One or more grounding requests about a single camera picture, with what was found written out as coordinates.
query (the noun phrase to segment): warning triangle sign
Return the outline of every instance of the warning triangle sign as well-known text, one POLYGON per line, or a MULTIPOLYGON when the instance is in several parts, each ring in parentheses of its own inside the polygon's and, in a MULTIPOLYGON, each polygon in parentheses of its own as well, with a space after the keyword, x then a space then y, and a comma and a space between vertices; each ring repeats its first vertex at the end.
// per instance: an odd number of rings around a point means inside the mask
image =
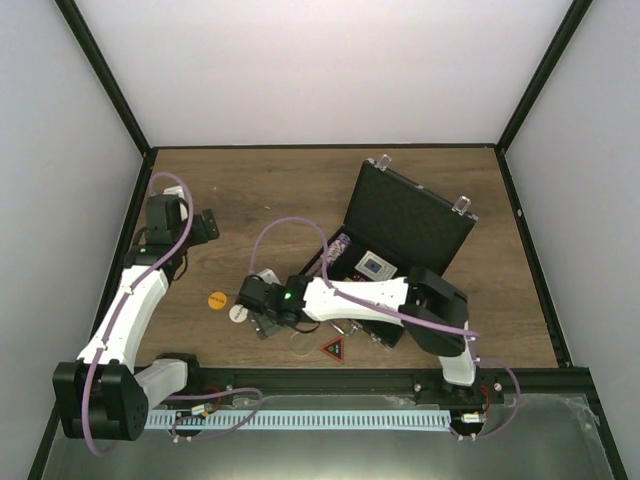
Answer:
POLYGON ((331 358, 344 362, 344 338, 338 337, 322 347, 322 351, 331 358))

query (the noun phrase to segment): purple cable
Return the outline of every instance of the purple cable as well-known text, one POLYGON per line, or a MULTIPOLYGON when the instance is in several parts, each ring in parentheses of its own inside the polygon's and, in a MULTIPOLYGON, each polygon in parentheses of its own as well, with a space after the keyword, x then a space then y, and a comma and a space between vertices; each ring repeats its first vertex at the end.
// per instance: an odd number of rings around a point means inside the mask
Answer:
MULTIPOLYGON (((264 403, 264 397, 262 396, 262 392, 257 388, 247 387, 247 388, 236 388, 235 390, 227 390, 227 391, 218 392, 218 393, 208 393, 206 395, 172 395, 168 397, 167 400, 211 400, 214 398, 226 397, 228 395, 235 395, 237 393, 255 393, 256 395, 258 395, 258 404, 254 407, 253 411, 249 415, 244 417, 241 421, 236 423, 231 428, 227 428, 226 430, 215 433, 213 435, 207 435, 205 437, 201 437, 201 436, 191 437, 193 441, 200 442, 203 440, 212 440, 214 438, 219 438, 224 435, 227 435, 228 433, 235 432, 240 427, 248 423, 253 417, 257 415, 258 410, 260 410, 260 407, 262 407, 262 404, 264 403)), ((180 425, 181 422, 184 422, 185 420, 191 419, 191 418, 200 418, 200 417, 195 417, 191 415, 191 416, 182 417, 176 420, 176 422, 171 427, 171 433, 175 438, 179 438, 178 433, 176 432, 176 427, 180 425)))
MULTIPOLYGON (((187 187, 187 185, 182 181, 180 177, 178 177, 177 175, 174 175, 173 173, 159 172, 153 175, 149 180, 149 193, 151 195, 155 195, 155 192, 153 191, 153 184, 155 183, 156 179, 158 179, 159 177, 170 178, 182 187, 182 190, 184 191, 184 196, 188 205, 187 224, 185 225, 182 235, 180 236, 176 244, 165 255, 159 258, 153 265, 151 265, 138 278, 134 280, 134 282, 131 284, 131 288, 130 288, 131 292, 133 292, 135 288, 138 285, 140 285, 140 282, 142 282, 145 278, 147 278, 151 274, 151 272, 161 267, 164 264, 164 262, 170 259, 173 256, 173 254, 178 251, 178 249, 182 246, 182 244, 185 242, 185 240, 189 236, 189 233, 191 232, 191 225, 193 224, 193 211, 194 211, 193 198, 191 197, 191 192, 189 191, 189 188, 187 187)), ((125 303, 127 303, 127 299, 129 298, 129 296, 130 296, 129 293, 125 293, 120 299, 120 301, 117 303, 116 308, 114 308, 113 315, 111 315, 111 319, 107 324, 107 328, 105 328, 104 335, 102 335, 102 338, 101 338, 102 343, 106 344, 109 341, 109 336, 111 335, 111 332, 115 327, 116 320, 118 319, 120 312, 122 312, 122 309, 124 308, 125 303)), ((109 453, 118 443, 117 441, 113 442, 106 449, 100 450, 96 445, 95 441, 93 440, 93 436, 91 435, 91 428, 89 426, 89 398, 91 396, 91 385, 93 384, 93 378, 96 373, 96 368, 98 367, 98 362, 100 361, 100 357, 102 356, 103 351, 104 349, 102 348, 96 349, 96 354, 94 355, 93 360, 91 361, 91 365, 89 366, 89 371, 87 372, 87 378, 84 382, 84 388, 82 389, 82 405, 81 405, 82 434, 84 435, 85 442, 87 443, 87 447, 89 447, 89 450, 91 450, 91 453, 93 453, 98 457, 103 457, 104 455, 109 453)))
POLYGON ((281 223, 287 223, 287 222, 301 222, 301 223, 306 223, 307 225, 312 226, 322 237, 322 280, 324 280, 325 285, 332 289, 334 292, 334 295, 337 295, 339 297, 344 298, 345 300, 349 300, 350 302, 353 302, 357 305, 363 306, 365 308, 369 308, 371 310, 373 310, 374 312, 378 312, 378 313, 382 313, 384 315, 389 315, 392 317, 396 317, 399 318, 400 320, 404 320, 406 322, 409 323, 414 323, 416 325, 420 325, 421 327, 424 328, 430 328, 432 330, 438 330, 440 332, 444 332, 444 333, 449 333, 452 335, 463 335, 465 337, 479 337, 480 334, 478 332, 474 332, 472 330, 465 330, 463 328, 455 328, 455 327, 449 327, 447 325, 439 325, 437 323, 434 322, 430 322, 428 320, 423 320, 421 318, 416 318, 416 317, 412 317, 411 315, 407 315, 405 313, 400 313, 398 311, 395 310, 391 310, 388 308, 384 308, 381 307, 379 305, 376 305, 374 303, 368 302, 366 300, 362 300, 361 298, 358 297, 353 297, 351 295, 348 295, 346 293, 342 293, 340 290, 338 290, 337 288, 335 288, 333 286, 333 283, 331 283, 331 281, 329 280, 329 275, 327 274, 327 250, 329 249, 329 246, 327 245, 327 237, 325 236, 324 232, 322 231, 322 229, 314 222, 312 222, 311 220, 308 220, 304 217, 285 217, 285 218, 280 218, 279 220, 276 220, 275 222, 267 225, 266 227, 264 227, 264 229, 262 230, 262 232, 260 232, 260 235, 258 235, 258 238, 256 239, 256 243, 253 246, 253 252, 251 253, 251 260, 249 261, 249 274, 253 274, 255 272, 254 270, 254 264, 256 261, 256 253, 258 252, 258 247, 260 246, 260 242, 262 241, 262 238, 264 237, 264 235, 271 230, 273 227, 275 227, 276 225, 280 225, 281 223))
MULTIPOLYGON (((511 370, 507 366, 507 364, 505 364, 501 360, 497 360, 495 358, 485 358, 485 359, 481 359, 481 360, 479 360, 478 362, 475 362, 475 363, 493 363, 493 364, 501 366, 509 374, 509 376, 511 377, 511 381, 513 382, 513 386, 516 389, 516 404, 513 407, 513 410, 511 411, 511 415, 509 415, 509 418, 507 418, 507 420, 502 425, 500 425, 498 428, 496 428, 495 430, 492 430, 489 433, 484 434, 484 435, 482 435, 482 431, 481 431, 480 435, 475 437, 475 440, 486 440, 486 439, 494 437, 497 434, 499 434, 500 432, 502 432, 516 418, 516 415, 518 414, 518 410, 520 409, 520 397, 521 397, 520 382, 518 382, 518 378, 516 377, 516 374, 513 373, 513 370, 511 370)), ((455 435, 459 439, 473 440, 473 437, 471 437, 471 436, 460 435, 458 432, 456 432, 454 430, 453 427, 450 427, 450 430, 451 430, 451 433, 453 435, 455 435)))

